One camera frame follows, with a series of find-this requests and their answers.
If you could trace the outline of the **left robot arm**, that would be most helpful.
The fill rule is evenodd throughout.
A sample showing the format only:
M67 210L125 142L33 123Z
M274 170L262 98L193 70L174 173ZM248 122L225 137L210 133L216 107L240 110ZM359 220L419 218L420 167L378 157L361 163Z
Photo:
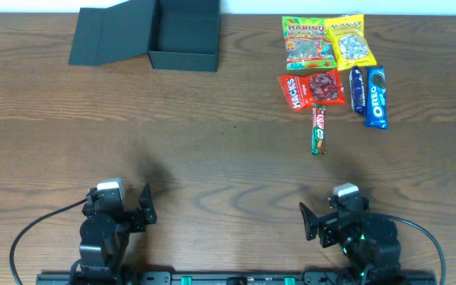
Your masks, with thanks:
M91 188L85 196L80 228L80 259L70 269L69 284L137 284L139 277L123 265L133 233L141 233L157 222L157 214L146 184L139 206L124 208L124 187L119 178L106 180Z

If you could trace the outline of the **red Hacks candy bag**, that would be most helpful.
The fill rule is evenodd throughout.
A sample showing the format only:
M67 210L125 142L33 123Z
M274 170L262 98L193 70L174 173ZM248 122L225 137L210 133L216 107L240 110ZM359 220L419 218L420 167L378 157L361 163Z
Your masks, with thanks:
M345 105L344 87L337 68L326 72L278 77L283 94L294 111L317 105Z

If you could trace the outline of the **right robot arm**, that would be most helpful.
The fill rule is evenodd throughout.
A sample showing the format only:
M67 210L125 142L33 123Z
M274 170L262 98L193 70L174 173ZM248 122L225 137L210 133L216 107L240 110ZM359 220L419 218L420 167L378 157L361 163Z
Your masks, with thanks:
M395 283L401 269L395 223L371 214L360 192L330 196L329 202L335 211L321 217L299 204L306 239L318 238L324 248L338 245L350 263L346 272L325 278L332 284Z

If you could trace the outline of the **black cardboard box with lid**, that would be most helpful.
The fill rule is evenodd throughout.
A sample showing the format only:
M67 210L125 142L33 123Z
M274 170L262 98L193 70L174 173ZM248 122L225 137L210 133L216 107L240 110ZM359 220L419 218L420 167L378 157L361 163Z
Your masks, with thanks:
M216 72L219 0L130 0L81 8L68 63L101 66L140 55L154 69Z

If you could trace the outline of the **green Haribo gummy bag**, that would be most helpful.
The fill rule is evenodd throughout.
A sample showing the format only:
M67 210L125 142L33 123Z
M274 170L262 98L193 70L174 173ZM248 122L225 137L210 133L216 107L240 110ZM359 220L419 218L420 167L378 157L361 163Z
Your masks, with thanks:
M282 17L288 70L336 67L323 17Z

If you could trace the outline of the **blue Oreo cookie pack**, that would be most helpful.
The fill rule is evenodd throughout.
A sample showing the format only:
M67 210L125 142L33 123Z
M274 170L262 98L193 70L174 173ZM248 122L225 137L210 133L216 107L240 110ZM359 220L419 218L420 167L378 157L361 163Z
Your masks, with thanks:
M388 128L386 111L386 69L367 68L366 127Z

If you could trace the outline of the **yellow candy bag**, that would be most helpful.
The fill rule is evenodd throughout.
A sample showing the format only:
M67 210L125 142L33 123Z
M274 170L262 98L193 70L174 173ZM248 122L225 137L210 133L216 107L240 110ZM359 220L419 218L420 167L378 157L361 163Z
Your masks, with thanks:
M365 38L364 26L363 14L330 17L325 20L338 71L377 64Z

